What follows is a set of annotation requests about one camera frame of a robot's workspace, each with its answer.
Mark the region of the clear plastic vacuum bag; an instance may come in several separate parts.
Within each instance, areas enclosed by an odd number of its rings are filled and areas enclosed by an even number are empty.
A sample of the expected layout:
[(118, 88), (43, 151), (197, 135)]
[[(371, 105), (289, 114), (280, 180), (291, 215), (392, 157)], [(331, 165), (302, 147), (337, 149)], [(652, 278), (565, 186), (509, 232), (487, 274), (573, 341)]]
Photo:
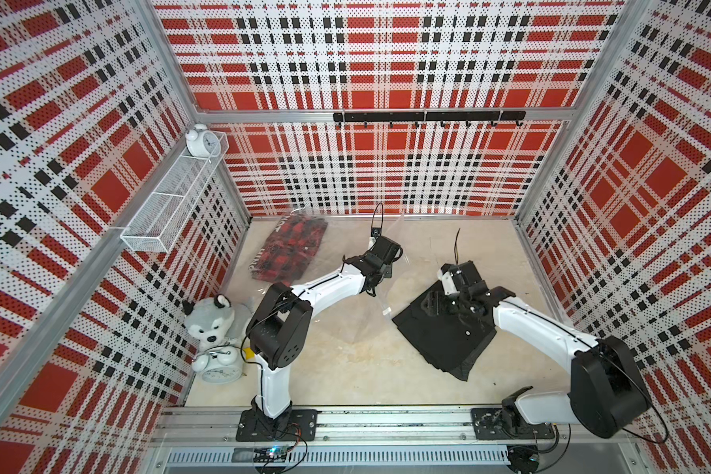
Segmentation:
[[(322, 288), (320, 280), (346, 271), (345, 260), (371, 250), (377, 235), (404, 245), (405, 233), (406, 216), (385, 215), (381, 205), (362, 217), (316, 215), (306, 207), (293, 209), (273, 222), (248, 262), (248, 276), (257, 286), (254, 302), (259, 303), (266, 287), (276, 282), (304, 296), (311, 294), (302, 290), (304, 286), (317, 292)], [(315, 302), (312, 324), (347, 344), (376, 337), (386, 330), (387, 320), (395, 312), (389, 292), (410, 265), (411, 258), (399, 253), (372, 290), (329, 307), (323, 301)]]

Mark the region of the red black plaid shirt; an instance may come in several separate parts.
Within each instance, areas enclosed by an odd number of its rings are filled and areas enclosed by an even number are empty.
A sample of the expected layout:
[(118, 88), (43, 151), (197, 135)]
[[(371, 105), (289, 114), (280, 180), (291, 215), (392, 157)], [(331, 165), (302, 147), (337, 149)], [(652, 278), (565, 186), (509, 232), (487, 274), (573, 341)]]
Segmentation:
[(248, 267), (254, 280), (290, 284), (302, 278), (318, 253), (328, 221), (289, 214), (280, 219)]

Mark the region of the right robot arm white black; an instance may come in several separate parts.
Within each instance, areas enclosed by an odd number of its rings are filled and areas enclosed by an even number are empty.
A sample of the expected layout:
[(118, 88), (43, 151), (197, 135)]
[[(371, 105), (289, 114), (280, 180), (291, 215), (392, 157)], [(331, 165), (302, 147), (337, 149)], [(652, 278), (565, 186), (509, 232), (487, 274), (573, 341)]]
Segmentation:
[(502, 402), (503, 426), (580, 424), (599, 438), (611, 438), (652, 409), (652, 401), (630, 349), (620, 339), (579, 332), (534, 309), (511, 290), (488, 288), (471, 261), (445, 264), (438, 281), (453, 309), (527, 342), (570, 376), (567, 388), (523, 387)]

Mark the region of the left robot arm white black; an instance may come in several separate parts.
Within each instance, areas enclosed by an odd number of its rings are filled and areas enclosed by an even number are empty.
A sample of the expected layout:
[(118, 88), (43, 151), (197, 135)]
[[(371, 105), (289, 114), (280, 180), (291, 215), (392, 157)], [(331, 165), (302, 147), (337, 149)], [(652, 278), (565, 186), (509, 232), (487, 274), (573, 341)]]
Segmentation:
[(272, 284), (246, 328), (245, 341), (258, 367), (254, 406), (275, 421), (292, 410), (290, 366), (302, 353), (313, 319), (341, 301), (366, 294), (392, 277), (403, 255), (397, 242), (380, 235), (361, 255), (345, 258), (336, 270), (305, 284)]

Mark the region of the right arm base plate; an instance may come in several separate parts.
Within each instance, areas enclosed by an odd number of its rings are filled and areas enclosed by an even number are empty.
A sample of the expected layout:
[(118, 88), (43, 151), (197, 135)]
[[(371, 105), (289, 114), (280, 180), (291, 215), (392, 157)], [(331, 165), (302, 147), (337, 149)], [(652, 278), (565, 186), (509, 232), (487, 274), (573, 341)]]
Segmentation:
[(555, 440), (552, 425), (527, 424), (519, 415), (503, 407), (473, 408), (471, 422), (477, 440)]

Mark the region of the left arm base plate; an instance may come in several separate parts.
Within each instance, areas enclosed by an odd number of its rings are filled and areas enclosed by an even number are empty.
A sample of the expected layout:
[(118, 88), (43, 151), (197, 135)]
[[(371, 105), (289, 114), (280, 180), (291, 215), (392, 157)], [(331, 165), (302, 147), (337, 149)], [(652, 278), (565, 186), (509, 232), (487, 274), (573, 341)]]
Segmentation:
[(278, 418), (267, 417), (260, 409), (241, 414), (235, 435), (237, 442), (312, 442), (319, 412), (315, 409), (285, 410)]

